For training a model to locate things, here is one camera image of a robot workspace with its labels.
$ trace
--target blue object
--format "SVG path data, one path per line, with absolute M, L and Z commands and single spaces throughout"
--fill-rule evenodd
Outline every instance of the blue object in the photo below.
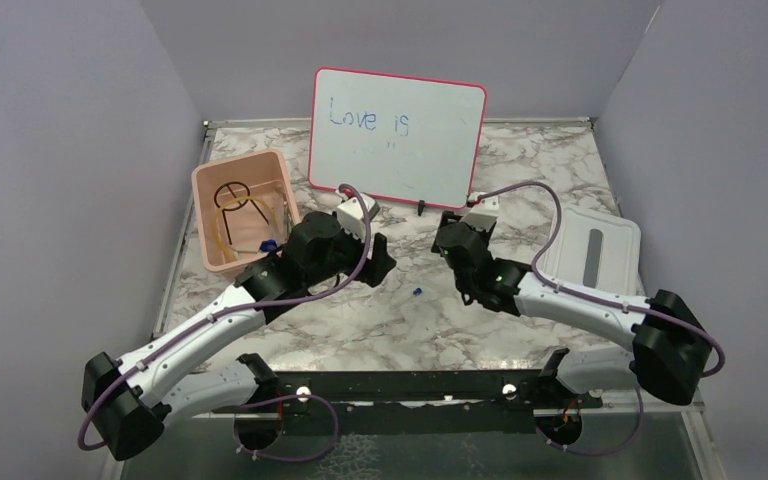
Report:
M 261 252 L 272 252 L 278 248 L 278 242 L 275 240 L 264 240 L 260 242 L 260 251 Z

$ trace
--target whiteboard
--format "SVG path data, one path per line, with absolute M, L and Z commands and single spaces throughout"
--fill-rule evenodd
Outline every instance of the whiteboard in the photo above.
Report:
M 480 85 L 321 68 L 308 180 L 459 208 L 472 184 L 487 92 Z

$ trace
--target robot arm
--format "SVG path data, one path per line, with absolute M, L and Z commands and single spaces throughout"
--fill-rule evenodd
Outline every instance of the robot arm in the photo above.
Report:
M 365 195 L 363 200 L 370 206 L 369 216 L 374 216 L 377 204 Z M 163 337 L 115 360 L 102 352 L 86 364 L 81 403 L 114 458 L 125 460 L 142 452 L 178 419 L 244 404 L 255 395 L 272 375 L 260 357 L 244 355 L 224 369 L 193 372 L 232 341 L 304 299 L 313 299 L 310 287 L 355 269 L 368 248 L 357 197 L 335 213 L 307 214 L 291 231 L 280 255 L 273 252 L 250 264 L 207 307 Z M 355 280 L 374 287 L 396 262 L 381 234 L 373 237 L 371 250 Z M 263 307 L 239 308 L 254 303 Z
M 672 404 L 692 401 L 711 345 L 652 314 L 660 312 L 701 330 L 678 295 L 665 290 L 653 298 L 614 295 L 555 278 L 549 279 L 554 286 L 547 285 L 531 265 L 494 258 L 490 253 L 497 213 L 496 199 L 476 204 L 463 216 L 443 213 L 432 251 L 442 255 L 453 270 L 464 304 L 478 302 L 496 312 L 555 320 L 617 344 L 591 352 L 562 353 L 555 374 L 571 393 L 639 384 Z M 590 299 L 571 295 L 569 290 Z M 604 306 L 600 300 L 622 308 Z

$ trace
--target marble countertop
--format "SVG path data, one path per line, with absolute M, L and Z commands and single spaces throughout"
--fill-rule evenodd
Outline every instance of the marble countertop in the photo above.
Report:
M 302 215 L 331 211 L 336 195 L 307 183 L 307 128 L 223 128 L 210 160 L 280 149 Z M 565 204 L 616 215 L 617 208 L 590 128 L 485 125 L 473 190 L 489 191 L 523 179 L 551 185 Z M 274 370 L 452 370 L 540 368 L 559 347 L 589 349 L 607 340 L 549 320 L 513 317 L 464 306 L 445 262 L 430 252 L 440 210 L 380 202 L 374 226 L 388 237 L 397 266 L 378 288 L 353 284 L 324 300 L 301 305 L 268 327 L 231 343 L 202 366 L 225 365 L 243 353 L 260 354 Z M 530 262 L 546 241 L 550 197 L 521 189 L 502 197 L 491 251 Z M 191 223 L 181 274 L 163 331 L 194 315 L 230 282 L 202 265 Z M 422 294 L 413 295 L 416 287 Z

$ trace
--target lavender wall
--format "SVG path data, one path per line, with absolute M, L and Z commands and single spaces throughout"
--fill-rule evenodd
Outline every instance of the lavender wall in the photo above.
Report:
M 309 117 L 323 65 L 484 84 L 496 117 L 596 116 L 660 0 L 142 0 L 201 114 Z
M 702 391 L 729 478 L 768 478 L 768 1 L 667 0 L 596 139 L 647 287 L 728 353 Z
M 148 338 L 200 130 L 136 0 L 0 1 L 0 478 L 98 475 L 83 365 Z

